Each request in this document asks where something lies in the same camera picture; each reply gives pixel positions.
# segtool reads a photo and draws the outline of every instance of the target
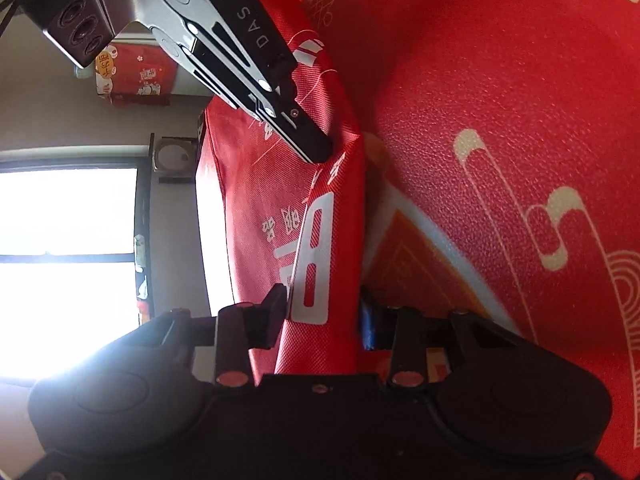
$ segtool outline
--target black plastic mount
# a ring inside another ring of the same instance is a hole
[[[248,349],[274,345],[285,312],[282,285],[218,318],[174,311],[41,381],[29,410],[47,455],[20,480],[618,480],[593,455],[610,417],[600,381],[496,324],[363,301],[365,347],[392,349],[386,383],[255,386]],[[213,384],[189,372],[196,346],[215,346]],[[426,348],[449,360],[439,383]]]
[[[260,0],[20,2],[78,66],[94,62],[128,23],[139,21],[170,58],[231,107],[267,122],[305,162],[332,155],[332,140],[295,101],[291,75],[298,63]]]

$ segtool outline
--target window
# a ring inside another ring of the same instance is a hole
[[[0,376],[60,372],[138,327],[149,172],[140,158],[0,165]]]

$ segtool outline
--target wall-mounted speaker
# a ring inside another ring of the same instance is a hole
[[[153,148],[154,171],[161,182],[193,182],[195,178],[198,139],[161,137]]]

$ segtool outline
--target camera lens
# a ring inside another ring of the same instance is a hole
[[[94,36],[84,50],[85,55],[89,55],[97,49],[102,43],[102,36]]]
[[[68,7],[60,16],[60,27],[71,25],[84,9],[84,0],[76,0],[68,5]]]
[[[94,31],[94,28],[98,25],[98,18],[95,16],[89,16],[85,18],[80,25],[74,30],[74,33],[71,35],[71,44],[77,45],[84,41],[89,34]]]

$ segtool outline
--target red fabric bag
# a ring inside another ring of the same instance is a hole
[[[273,283],[290,286],[280,348],[252,351],[255,375],[351,374],[360,346],[364,144],[324,43],[299,1],[261,1],[299,62],[296,100],[333,139],[334,154],[325,164],[307,164],[265,123],[213,99],[198,193],[214,167],[235,301],[260,301]],[[202,216],[200,222],[206,231]],[[203,243],[205,262],[209,250],[215,248]]]

